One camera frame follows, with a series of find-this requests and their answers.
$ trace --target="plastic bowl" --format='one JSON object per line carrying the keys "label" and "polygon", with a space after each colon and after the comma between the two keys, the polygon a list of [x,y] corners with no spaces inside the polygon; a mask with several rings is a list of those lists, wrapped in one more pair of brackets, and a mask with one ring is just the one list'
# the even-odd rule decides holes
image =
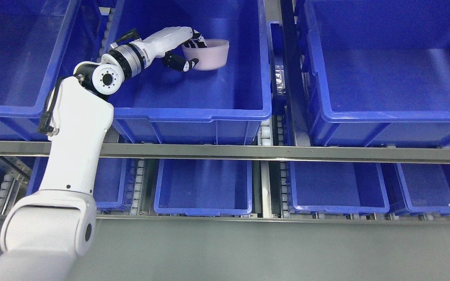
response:
{"label": "plastic bowl", "polygon": [[198,58],[193,69],[211,71],[219,69],[227,63],[229,41],[223,39],[206,39],[207,48],[187,48],[182,46],[187,60]]}

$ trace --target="metal rail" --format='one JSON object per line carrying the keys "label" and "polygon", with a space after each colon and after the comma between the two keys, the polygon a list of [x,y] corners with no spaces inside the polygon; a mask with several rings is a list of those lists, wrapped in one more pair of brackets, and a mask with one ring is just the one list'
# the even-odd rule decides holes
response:
{"label": "metal rail", "polygon": [[174,217],[169,215],[97,215],[97,219],[142,219],[161,221],[205,221],[205,222],[291,222],[308,224],[372,224],[372,225],[415,225],[431,226],[437,224],[450,224],[450,221],[386,221],[373,219],[277,219],[263,217]]}
{"label": "metal rail", "polygon": [[[0,140],[0,156],[49,154],[50,142]],[[103,144],[100,157],[450,164],[450,149]]]}

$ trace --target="robotic arm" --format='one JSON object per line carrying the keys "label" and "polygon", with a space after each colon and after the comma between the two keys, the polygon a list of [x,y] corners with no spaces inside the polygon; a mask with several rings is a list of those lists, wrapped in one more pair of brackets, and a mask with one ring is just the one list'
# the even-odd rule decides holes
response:
{"label": "robotic arm", "polygon": [[39,191],[18,201],[3,223],[0,280],[64,280],[75,259],[86,254],[95,233],[96,167],[114,118],[106,97],[155,58],[177,71],[192,69],[198,59],[171,53],[181,44],[206,47],[190,27],[167,27],[145,40],[131,30],[100,63],[81,62],[73,76],[57,81],[38,126],[52,142],[48,165]]}

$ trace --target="robotic hand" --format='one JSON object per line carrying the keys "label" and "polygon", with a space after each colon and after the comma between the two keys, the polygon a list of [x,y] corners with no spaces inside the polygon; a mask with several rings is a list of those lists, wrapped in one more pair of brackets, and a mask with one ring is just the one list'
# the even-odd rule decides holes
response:
{"label": "robotic hand", "polygon": [[38,126],[52,142],[48,165],[39,191],[18,201],[3,223],[0,280],[64,280],[75,259],[86,254],[95,233],[96,167],[114,118],[107,97],[157,57],[177,71],[192,69],[198,59],[171,53],[181,44],[206,47],[190,27],[167,27],[143,41],[131,30],[100,63],[81,62],[73,76],[57,81]]}

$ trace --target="gray floor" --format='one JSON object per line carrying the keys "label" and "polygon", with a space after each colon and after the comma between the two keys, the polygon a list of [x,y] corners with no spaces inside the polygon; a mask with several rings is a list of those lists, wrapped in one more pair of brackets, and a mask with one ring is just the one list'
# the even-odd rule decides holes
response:
{"label": "gray floor", "polygon": [[69,281],[450,280],[450,226],[98,220]]}

